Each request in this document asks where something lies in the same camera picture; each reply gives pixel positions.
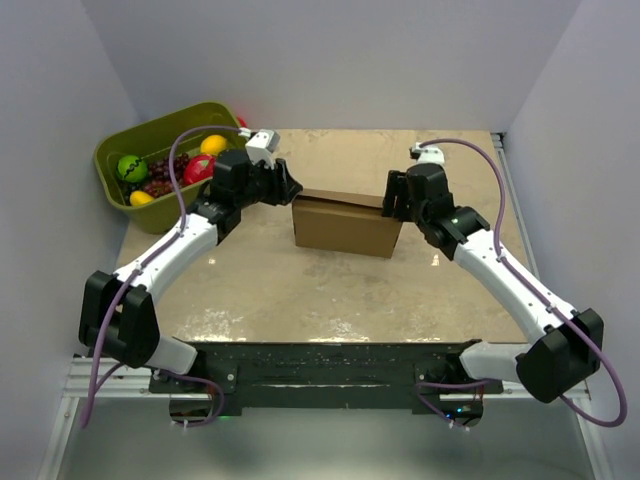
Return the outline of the brown cardboard box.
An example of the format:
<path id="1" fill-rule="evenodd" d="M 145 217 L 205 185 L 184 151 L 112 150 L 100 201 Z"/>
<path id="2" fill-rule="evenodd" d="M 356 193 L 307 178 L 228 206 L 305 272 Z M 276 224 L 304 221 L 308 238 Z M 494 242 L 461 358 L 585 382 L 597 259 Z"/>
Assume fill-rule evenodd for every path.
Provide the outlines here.
<path id="1" fill-rule="evenodd" d="M 382 215 L 379 196 L 305 189 L 292 202 L 295 245 L 389 259 L 402 223 Z"/>

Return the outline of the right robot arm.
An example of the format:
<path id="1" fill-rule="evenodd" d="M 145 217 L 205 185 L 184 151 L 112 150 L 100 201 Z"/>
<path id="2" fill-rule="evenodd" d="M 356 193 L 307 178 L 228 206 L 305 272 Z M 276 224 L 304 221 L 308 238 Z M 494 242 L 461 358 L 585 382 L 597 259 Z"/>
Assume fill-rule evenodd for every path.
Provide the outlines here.
<path id="1" fill-rule="evenodd" d="M 603 343 L 601 317 L 553 294 L 495 241 L 475 209 L 456 205 L 441 166 L 389 171 L 382 214 L 415 224 L 429 245 L 484 286 L 526 338 L 523 344 L 481 341 L 467 347 L 445 369 L 452 390 L 469 392 L 480 380 L 518 382 L 536 400 L 550 403 L 599 369 L 589 346 Z"/>

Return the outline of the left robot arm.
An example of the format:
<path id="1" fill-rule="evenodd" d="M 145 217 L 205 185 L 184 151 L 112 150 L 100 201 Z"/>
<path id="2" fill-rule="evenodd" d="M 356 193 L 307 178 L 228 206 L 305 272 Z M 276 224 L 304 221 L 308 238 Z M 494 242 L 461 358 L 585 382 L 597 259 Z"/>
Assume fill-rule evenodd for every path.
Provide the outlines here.
<path id="1" fill-rule="evenodd" d="M 197 349 L 159 330 L 155 303 L 201 255 L 217 247 L 240 223 L 243 209 L 256 203 L 288 205 L 302 190 L 285 160 L 254 163 L 242 150 L 221 154 L 212 178 L 158 242 L 112 274 L 97 271 L 86 281 L 80 342 L 95 355 L 133 368 L 172 372 L 185 392 L 200 390 L 207 368 Z"/>

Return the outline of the yellow toy lemon back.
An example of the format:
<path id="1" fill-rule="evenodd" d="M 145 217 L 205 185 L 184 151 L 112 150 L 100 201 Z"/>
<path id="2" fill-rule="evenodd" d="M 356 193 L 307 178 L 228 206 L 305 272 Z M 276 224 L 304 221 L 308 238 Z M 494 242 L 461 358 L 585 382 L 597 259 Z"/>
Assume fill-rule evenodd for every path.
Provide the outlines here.
<path id="1" fill-rule="evenodd" d="M 200 152 L 202 154 L 217 156 L 228 148 L 228 140 L 226 137 L 218 134 L 209 135 L 203 139 L 200 144 Z"/>

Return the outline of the yellow toy lemon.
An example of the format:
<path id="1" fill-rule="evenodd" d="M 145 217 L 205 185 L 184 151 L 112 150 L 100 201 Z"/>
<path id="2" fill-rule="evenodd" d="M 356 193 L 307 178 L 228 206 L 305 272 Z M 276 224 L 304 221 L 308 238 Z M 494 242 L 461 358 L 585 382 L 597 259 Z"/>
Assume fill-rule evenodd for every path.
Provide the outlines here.
<path id="1" fill-rule="evenodd" d="M 132 207 L 141 207 L 154 201 L 155 198 L 145 191 L 135 190 L 129 196 L 129 203 Z"/>
<path id="2" fill-rule="evenodd" d="M 218 134 L 209 135 L 203 139 L 200 144 L 200 152 L 202 154 L 217 156 L 228 148 L 228 140 L 226 137 Z"/>

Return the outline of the red dragon fruit toy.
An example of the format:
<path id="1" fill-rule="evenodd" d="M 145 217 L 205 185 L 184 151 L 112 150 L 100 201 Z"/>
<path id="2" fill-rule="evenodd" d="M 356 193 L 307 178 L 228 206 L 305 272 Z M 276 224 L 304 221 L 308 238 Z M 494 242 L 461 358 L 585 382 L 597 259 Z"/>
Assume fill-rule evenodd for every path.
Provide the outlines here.
<path id="1" fill-rule="evenodd" d="M 199 154 L 192 157 L 184 169 L 183 180 L 185 185 L 192 185 L 213 175 L 216 157 L 209 154 Z"/>

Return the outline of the purple toy grapes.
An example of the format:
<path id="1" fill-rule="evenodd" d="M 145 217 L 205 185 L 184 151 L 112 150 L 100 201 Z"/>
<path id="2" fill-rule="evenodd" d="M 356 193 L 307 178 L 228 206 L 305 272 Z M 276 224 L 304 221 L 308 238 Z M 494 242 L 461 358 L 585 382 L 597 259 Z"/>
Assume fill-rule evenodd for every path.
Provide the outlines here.
<path id="1" fill-rule="evenodd" d="M 177 155 L 174 158 L 174 176 L 180 187 L 186 185 L 184 172 L 190 161 L 188 154 Z M 172 193 L 174 188 L 171 182 L 169 158 L 153 162 L 148 166 L 148 177 L 142 183 L 142 190 L 153 198 L 159 198 Z"/>

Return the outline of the green plastic bin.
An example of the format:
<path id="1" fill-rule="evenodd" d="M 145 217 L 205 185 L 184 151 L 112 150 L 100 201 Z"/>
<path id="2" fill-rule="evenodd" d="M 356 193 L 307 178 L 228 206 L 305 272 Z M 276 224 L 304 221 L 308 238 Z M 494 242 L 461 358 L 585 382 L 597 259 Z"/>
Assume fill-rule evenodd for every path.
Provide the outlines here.
<path id="1" fill-rule="evenodd" d="M 228 146 L 242 149 L 246 139 L 226 127 L 239 127 L 235 114 L 225 105 L 204 102 L 113 134 L 98 144 L 94 152 L 94 166 L 102 183 L 107 201 L 124 213 L 140 230 L 148 234 L 164 234 L 178 221 L 179 204 L 174 192 L 139 207 L 126 203 L 117 175 L 117 164 L 126 155 L 135 155 L 151 163 L 168 157 L 176 138 L 195 127 L 208 125 L 208 130 L 192 133 L 183 140 L 176 153 L 190 156 L 199 153 L 201 142 L 209 135 L 219 134 Z"/>

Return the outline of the yellow toy lemon front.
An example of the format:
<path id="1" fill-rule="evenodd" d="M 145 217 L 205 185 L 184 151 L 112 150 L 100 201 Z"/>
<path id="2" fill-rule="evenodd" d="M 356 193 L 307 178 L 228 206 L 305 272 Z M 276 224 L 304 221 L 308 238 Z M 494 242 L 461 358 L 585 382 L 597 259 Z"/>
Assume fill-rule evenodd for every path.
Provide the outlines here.
<path id="1" fill-rule="evenodd" d="M 141 207 L 154 201 L 155 198 L 145 191 L 135 190 L 129 196 L 129 203 L 132 207 Z"/>

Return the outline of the green toy ball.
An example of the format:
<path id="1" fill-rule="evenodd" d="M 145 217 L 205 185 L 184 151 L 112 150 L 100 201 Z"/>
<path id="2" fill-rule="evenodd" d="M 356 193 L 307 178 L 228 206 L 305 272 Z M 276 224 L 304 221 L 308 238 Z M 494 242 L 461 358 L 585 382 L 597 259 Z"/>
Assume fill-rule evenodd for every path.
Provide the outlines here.
<path id="1" fill-rule="evenodd" d="M 140 183 L 148 176 L 148 166 L 136 155 L 125 155 L 118 160 L 116 173 L 127 183 Z"/>

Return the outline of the aluminium frame rail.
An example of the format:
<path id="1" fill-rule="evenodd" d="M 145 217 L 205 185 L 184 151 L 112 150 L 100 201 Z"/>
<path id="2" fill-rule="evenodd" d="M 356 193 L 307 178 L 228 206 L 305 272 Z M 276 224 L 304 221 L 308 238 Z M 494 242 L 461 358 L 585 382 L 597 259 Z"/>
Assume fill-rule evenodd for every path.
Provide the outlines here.
<path id="1" fill-rule="evenodd" d="M 504 173 L 506 189 L 511 198 L 512 209 L 524 245 L 524 252 L 533 275 L 538 277 L 539 269 L 532 250 L 518 194 L 516 193 L 513 176 L 510 171 L 508 157 L 504 148 L 504 137 L 504 132 L 491 133 L 494 149 Z M 573 413 L 573 416 L 576 424 L 575 437 L 580 437 L 580 442 L 583 444 L 585 455 L 588 458 L 588 460 L 584 462 L 584 466 L 589 465 L 588 470 L 594 479 L 612 479 L 610 463 L 604 449 L 599 428 L 575 413 Z"/>

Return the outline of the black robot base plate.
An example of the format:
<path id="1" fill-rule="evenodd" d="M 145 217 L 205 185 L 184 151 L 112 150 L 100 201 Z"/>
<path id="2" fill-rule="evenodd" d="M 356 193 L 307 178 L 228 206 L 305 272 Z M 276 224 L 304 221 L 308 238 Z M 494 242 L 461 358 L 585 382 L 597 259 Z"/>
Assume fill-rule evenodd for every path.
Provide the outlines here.
<path id="1" fill-rule="evenodd" d="M 188 380 L 160 374 L 154 394 L 171 397 L 174 419 L 196 419 L 208 407 L 238 416 L 249 408 L 440 409 L 465 426 L 483 414 L 493 381 L 475 385 L 459 360 L 466 343 L 198 342 Z"/>

